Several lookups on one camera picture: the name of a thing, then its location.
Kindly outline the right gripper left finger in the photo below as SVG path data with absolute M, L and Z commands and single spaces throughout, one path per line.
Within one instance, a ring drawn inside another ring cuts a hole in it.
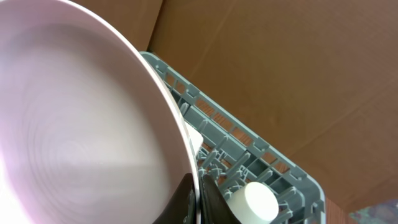
M 153 224 L 196 224 L 196 206 L 193 176 L 187 173 Z

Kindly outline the white cup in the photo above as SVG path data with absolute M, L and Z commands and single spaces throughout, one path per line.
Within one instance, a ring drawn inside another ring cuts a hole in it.
M 237 190 L 227 204 L 242 224 L 270 224 L 279 213 L 275 195 L 259 182 L 250 182 Z

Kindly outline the pink plate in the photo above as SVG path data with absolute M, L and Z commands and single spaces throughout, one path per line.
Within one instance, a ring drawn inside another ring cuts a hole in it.
M 182 114 L 119 31 L 71 1 L 1 2 L 2 223 L 153 223 L 187 173 L 197 212 Z

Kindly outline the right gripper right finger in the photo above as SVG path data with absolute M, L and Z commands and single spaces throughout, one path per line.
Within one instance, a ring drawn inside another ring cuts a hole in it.
M 200 210 L 201 224 L 241 224 L 208 174 L 200 178 Z

